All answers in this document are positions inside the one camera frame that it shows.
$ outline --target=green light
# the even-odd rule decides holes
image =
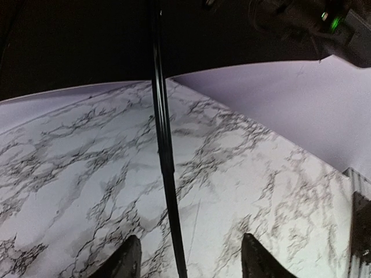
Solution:
[[[331,28],[330,28],[331,32],[335,31],[335,29],[339,26],[340,21],[341,21],[341,18],[335,17],[335,19],[331,23]]]

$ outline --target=black cable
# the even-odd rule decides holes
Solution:
[[[152,50],[154,73],[152,92],[155,110],[158,152],[168,208],[170,232],[173,240],[174,256],[179,278],[187,278],[186,259],[184,256],[180,220],[174,181],[173,147],[170,131],[170,119],[166,83],[161,63],[161,8],[159,0],[149,0],[151,13]]]

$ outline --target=marble surface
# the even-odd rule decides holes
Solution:
[[[346,277],[348,178],[264,126],[168,82],[188,276],[242,277],[253,233],[299,278]],[[131,234],[142,277],[177,277],[150,82],[0,135],[0,277],[87,277]]]

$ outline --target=white marble table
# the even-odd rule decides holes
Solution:
[[[189,277],[242,277],[245,232],[299,278],[346,277],[349,179],[196,92],[168,95]],[[0,277],[87,277],[131,234],[142,277],[177,277],[150,82],[0,135]]]

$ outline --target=marble countertop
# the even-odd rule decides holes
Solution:
[[[350,180],[186,87],[168,95],[189,277],[242,277],[245,232],[299,278],[346,277]],[[132,234],[142,277],[177,277],[150,82],[0,135],[0,277],[87,277]]]

